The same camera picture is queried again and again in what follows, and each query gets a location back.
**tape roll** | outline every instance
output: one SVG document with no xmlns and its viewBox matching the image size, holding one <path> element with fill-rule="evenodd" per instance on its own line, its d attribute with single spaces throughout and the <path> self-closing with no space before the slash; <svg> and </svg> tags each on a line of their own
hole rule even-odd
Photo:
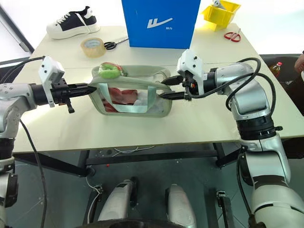
<svg viewBox="0 0 304 228">
<path fill-rule="evenodd" d="M 89 58 L 98 58 L 106 52 L 104 43 L 100 38 L 89 38 L 82 41 L 81 48 Z"/>
</svg>

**red-handled scissors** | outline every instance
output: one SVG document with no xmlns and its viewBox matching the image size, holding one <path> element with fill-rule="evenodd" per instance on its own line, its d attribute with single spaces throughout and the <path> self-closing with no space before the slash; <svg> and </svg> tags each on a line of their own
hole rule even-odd
<svg viewBox="0 0 304 228">
<path fill-rule="evenodd" d="M 239 32 L 241 29 L 239 29 L 237 32 L 228 32 L 224 35 L 226 39 L 231 39 L 233 42 L 239 42 L 241 40 L 241 35 Z"/>
</svg>

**yellow container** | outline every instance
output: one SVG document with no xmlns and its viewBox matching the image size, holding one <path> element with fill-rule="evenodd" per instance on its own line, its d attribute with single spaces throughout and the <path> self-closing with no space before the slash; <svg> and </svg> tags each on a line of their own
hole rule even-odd
<svg viewBox="0 0 304 228">
<path fill-rule="evenodd" d="M 220 3 L 226 10 L 210 5 L 202 11 L 204 19 L 208 21 L 208 27 L 213 31 L 225 29 L 234 18 L 238 8 L 241 6 L 229 1 L 220 1 Z"/>
</svg>

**transparent bag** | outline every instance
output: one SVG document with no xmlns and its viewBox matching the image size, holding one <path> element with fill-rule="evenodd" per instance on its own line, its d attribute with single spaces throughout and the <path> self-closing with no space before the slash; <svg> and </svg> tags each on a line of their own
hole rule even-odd
<svg viewBox="0 0 304 228">
<path fill-rule="evenodd" d="M 99 67 L 92 70 L 89 86 L 97 89 L 90 94 L 95 108 L 104 115 L 164 117 L 169 114 L 172 100 L 159 97 L 171 89 L 161 81 L 170 71 L 160 66 L 121 66 L 123 75 L 103 78 Z"/>
</svg>

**blue box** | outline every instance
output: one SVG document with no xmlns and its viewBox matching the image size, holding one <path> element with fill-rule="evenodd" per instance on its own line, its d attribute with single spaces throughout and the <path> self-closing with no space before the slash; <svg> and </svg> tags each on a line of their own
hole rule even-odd
<svg viewBox="0 0 304 228">
<path fill-rule="evenodd" d="M 131 47 L 190 47 L 200 0 L 122 0 Z"/>
</svg>

